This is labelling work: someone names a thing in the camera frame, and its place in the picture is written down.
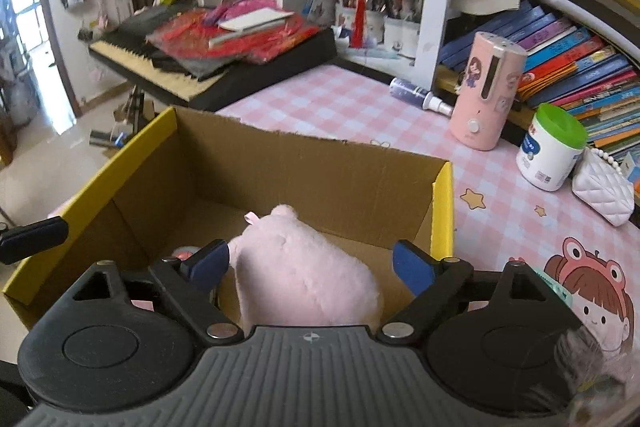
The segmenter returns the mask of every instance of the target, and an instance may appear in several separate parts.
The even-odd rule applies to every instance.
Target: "pink checkered tablecloth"
[[[269,130],[374,143],[446,158],[454,168],[457,256],[484,270],[501,270],[510,257],[522,257],[540,269],[549,264],[547,271],[551,273],[565,263],[581,263],[571,256],[584,259],[582,248],[588,253],[597,250],[600,259],[614,260],[623,271],[623,287],[613,281],[621,291],[612,295],[627,293],[640,303],[640,230],[629,222],[612,227],[578,200],[569,184],[556,192],[535,188],[516,167],[515,146],[501,140],[492,151],[471,150],[449,133],[447,118],[392,98],[384,84],[336,66],[321,66],[220,113]],[[611,272],[610,267],[599,270],[600,275],[607,270]],[[559,274],[551,275],[558,279]],[[578,287],[575,284],[568,288],[572,293]],[[615,312],[615,304],[606,305],[606,299],[593,300],[596,306],[590,310],[591,316],[602,307]],[[633,331],[638,323],[636,314],[629,309],[626,315]],[[600,331],[599,335],[608,339],[604,342],[616,342],[619,328],[614,329]]]

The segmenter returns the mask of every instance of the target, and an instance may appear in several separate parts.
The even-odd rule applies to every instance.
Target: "yellow container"
[[[244,230],[245,213],[279,203],[372,269],[383,318],[412,299],[392,270],[396,240],[436,259],[453,255],[449,162],[168,108],[66,206],[66,242],[24,260],[4,293],[30,327],[96,261],[141,269],[177,247],[229,240]],[[232,273],[220,293],[237,319]]]

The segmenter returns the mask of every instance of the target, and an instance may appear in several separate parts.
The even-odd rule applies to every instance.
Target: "stuffed animal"
[[[286,204],[244,219],[249,226],[229,242],[229,256],[246,333],[254,325],[378,328],[383,298],[364,263]]]

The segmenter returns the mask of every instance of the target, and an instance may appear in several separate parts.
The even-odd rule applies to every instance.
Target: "door frame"
[[[42,14],[44,15],[45,25],[47,26],[47,32],[49,33],[51,53],[53,53],[53,59],[56,63],[56,67],[58,68],[58,73],[60,74],[60,80],[62,81],[62,86],[65,89],[66,97],[69,100],[69,104],[71,105],[71,110],[74,112],[74,116],[76,118],[80,118],[82,116],[82,108],[78,103],[78,99],[76,99],[76,93],[74,91],[73,86],[71,85],[71,80],[69,79],[69,73],[66,70],[65,61],[64,61],[64,58],[62,57],[62,50],[60,49],[58,36],[56,35],[55,27],[53,25],[53,16],[51,15],[51,5],[49,3],[49,0],[40,0],[40,5],[42,6]]]

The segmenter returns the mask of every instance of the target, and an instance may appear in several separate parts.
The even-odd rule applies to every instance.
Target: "purple book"
[[[521,40],[520,42],[518,42],[518,44],[526,49],[526,51],[532,50],[537,45],[542,44],[542,42],[548,41],[549,39],[552,39],[571,26],[572,22],[569,19],[562,18],[559,21],[551,23],[549,26],[545,26],[526,39]]]

